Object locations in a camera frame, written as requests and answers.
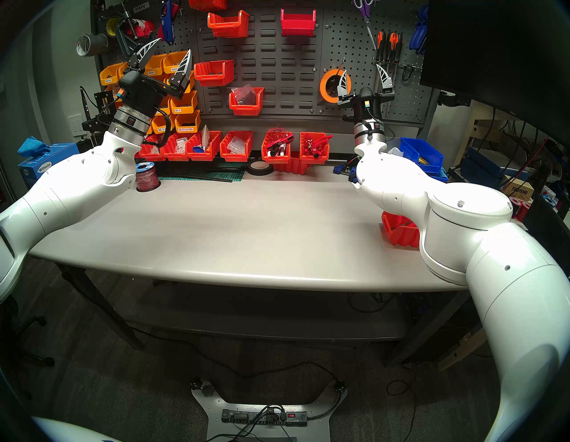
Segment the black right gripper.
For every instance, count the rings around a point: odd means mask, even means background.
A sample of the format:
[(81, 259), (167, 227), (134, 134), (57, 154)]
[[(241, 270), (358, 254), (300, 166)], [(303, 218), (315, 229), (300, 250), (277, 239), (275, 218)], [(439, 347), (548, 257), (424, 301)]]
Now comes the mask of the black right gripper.
[(360, 89), (358, 95), (348, 92), (348, 75), (346, 71), (340, 77), (337, 86), (338, 105), (352, 105), (353, 102), (353, 120), (354, 123), (360, 123), (364, 120), (380, 121), (380, 101), (391, 102), (395, 99), (395, 92), (392, 78), (388, 72), (381, 66), (376, 64), (376, 92), (369, 87)]

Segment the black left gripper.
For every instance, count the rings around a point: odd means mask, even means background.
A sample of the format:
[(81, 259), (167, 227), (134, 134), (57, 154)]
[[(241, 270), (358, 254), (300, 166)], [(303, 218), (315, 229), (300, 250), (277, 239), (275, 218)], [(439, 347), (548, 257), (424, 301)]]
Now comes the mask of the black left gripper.
[(146, 117), (154, 117), (164, 97), (182, 98), (190, 83), (193, 67), (192, 50), (168, 55), (168, 84), (144, 75), (147, 63), (155, 55), (162, 40), (157, 38), (143, 45), (127, 61), (124, 75), (119, 80), (117, 97), (121, 106), (129, 107)]

